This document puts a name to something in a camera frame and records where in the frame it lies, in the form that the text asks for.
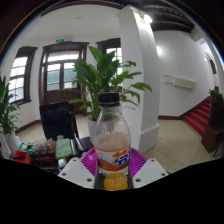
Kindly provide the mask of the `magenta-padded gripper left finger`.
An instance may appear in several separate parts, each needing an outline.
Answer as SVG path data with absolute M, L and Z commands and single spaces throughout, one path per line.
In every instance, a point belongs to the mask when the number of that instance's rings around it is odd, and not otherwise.
M 103 175 L 99 173 L 94 149 L 80 158 L 73 157 L 58 176 L 84 188 L 103 189 Z

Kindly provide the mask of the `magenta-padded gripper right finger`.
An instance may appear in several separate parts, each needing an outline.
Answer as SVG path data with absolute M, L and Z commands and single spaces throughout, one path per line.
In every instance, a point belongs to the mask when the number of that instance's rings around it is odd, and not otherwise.
M 130 150 L 128 185 L 130 189 L 141 188 L 168 176 L 166 170 L 155 159 L 147 159 L 138 150 Z

